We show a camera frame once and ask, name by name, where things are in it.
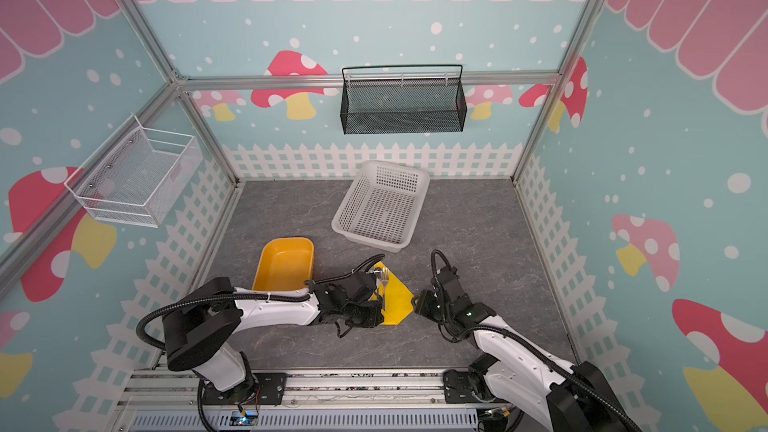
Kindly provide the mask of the silver fork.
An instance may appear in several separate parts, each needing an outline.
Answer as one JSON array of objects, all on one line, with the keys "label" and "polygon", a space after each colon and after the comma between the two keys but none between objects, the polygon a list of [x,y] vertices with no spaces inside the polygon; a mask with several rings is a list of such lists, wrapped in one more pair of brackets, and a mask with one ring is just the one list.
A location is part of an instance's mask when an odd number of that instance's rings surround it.
[{"label": "silver fork", "polygon": [[389,284],[389,281],[390,281],[390,271],[389,271],[389,269],[388,268],[382,268],[380,270],[380,274],[379,274],[379,283],[380,283],[379,295],[381,296],[381,301],[382,301],[382,307],[383,308],[386,307],[386,291],[387,291],[387,286]]}]

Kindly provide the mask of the yellow plastic utensil tray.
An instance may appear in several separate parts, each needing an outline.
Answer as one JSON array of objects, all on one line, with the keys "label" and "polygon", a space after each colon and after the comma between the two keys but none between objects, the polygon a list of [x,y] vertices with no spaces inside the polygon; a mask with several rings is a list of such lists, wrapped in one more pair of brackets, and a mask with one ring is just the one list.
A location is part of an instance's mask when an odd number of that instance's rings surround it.
[{"label": "yellow plastic utensil tray", "polygon": [[278,238],[262,250],[252,289],[290,292],[313,278],[314,244],[305,237]]}]

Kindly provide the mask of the white perforated plastic basket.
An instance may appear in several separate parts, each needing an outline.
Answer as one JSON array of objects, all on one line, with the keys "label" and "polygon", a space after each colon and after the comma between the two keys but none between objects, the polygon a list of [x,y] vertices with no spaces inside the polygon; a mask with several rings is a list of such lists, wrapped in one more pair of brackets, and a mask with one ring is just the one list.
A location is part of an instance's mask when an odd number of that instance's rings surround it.
[{"label": "white perforated plastic basket", "polygon": [[429,184],[430,175],[424,170],[367,161],[331,227],[351,242],[398,253],[411,242]]}]

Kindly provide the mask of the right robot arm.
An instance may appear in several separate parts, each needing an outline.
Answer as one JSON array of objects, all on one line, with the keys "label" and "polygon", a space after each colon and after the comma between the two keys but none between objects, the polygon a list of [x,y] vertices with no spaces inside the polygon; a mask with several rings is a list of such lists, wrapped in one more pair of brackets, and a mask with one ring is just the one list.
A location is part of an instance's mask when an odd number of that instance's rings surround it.
[{"label": "right robot arm", "polygon": [[436,323],[451,343],[469,342],[481,356],[469,367],[474,394],[517,407],[549,431],[638,431],[603,372],[561,359],[515,331],[493,309],[474,302],[454,267],[432,271],[432,288],[414,312]]}]

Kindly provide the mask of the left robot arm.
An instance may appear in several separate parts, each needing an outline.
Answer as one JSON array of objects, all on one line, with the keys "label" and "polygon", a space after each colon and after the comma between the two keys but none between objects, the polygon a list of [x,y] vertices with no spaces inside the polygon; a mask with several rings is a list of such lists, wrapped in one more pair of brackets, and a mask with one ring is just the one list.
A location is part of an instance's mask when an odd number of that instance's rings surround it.
[{"label": "left robot arm", "polygon": [[215,278],[160,312],[167,367],[191,371],[224,395],[251,394],[256,379],[246,355],[231,347],[231,336],[279,325],[333,325],[342,338],[355,328],[384,320],[389,273],[356,268],[331,279],[307,280],[294,291],[234,287]]}]

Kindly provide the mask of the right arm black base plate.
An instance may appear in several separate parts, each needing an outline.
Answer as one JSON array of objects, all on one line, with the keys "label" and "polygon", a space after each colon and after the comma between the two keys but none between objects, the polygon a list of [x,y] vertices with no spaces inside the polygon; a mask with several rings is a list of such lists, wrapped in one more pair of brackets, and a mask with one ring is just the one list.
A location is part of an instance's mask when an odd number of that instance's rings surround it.
[{"label": "right arm black base plate", "polygon": [[444,400],[448,404],[506,404],[513,402],[494,396],[484,379],[467,370],[448,369],[442,375]]}]

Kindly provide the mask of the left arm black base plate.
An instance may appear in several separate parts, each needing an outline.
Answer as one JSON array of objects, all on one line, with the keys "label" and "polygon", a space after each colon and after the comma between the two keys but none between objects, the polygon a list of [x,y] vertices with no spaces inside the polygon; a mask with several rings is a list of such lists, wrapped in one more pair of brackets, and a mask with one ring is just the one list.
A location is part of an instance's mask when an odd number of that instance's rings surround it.
[{"label": "left arm black base plate", "polygon": [[206,384],[202,393],[204,406],[281,405],[286,391],[286,373],[259,372],[246,377],[246,381],[227,392]]}]

